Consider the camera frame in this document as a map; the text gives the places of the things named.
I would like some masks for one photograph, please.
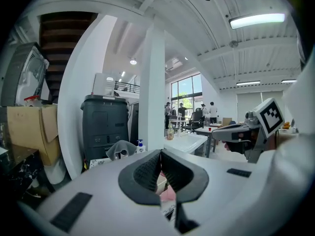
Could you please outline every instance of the wooden stairs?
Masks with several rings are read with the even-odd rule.
[[[57,12],[40,17],[40,46],[49,60],[46,82],[57,103],[65,67],[79,39],[97,17],[91,12]]]

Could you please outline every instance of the ceiling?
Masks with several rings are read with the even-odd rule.
[[[58,1],[74,3],[74,0],[38,0],[30,6],[29,13],[34,14],[36,6],[46,3],[52,7],[52,3]],[[125,71],[130,76],[125,75],[124,82],[140,74],[146,20],[152,20],[153,15],[164,22],[167,32],[165,79],[168,82],[199,70],[218,91],[243,90],[236,87],[237,82],[258,79],[261,84],[251,89],[272,90],[287,88],[289,85],[282,85],[281,80],[296,78],[300,73],[297,30],[282,0],[80,1],[82,8],[77,6],[78,10],[101,13],[101,6],[105,8],[110,4],[114,9],[108,10],[109,14],[122,15],[118,16],[110,38],[104,70],[115,71],[117,77],[119,72]],[[235,17],[277,12],[286,14],[283,23],[234,30],[229,25],[229,20]],[[138,64],[132,66],[131,58]]]

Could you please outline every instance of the white column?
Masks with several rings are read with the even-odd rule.
[[[58,133],[61,151],[72,179],[83,165],[82,115],[86,95],[93,91],[96,73],[103,70],[104,57],[117,18],[98,15],[75,46],[64,71],[58,98]]]
[[[147,31],[139,99],[139,139],[147,150],[164,148],[165,39],[163,23],[155,16]]]

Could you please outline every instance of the balcony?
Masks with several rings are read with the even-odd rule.
[[[126,99],[139,99],[140,86],[115,81],[114,91],[119,94],[120,97]]]

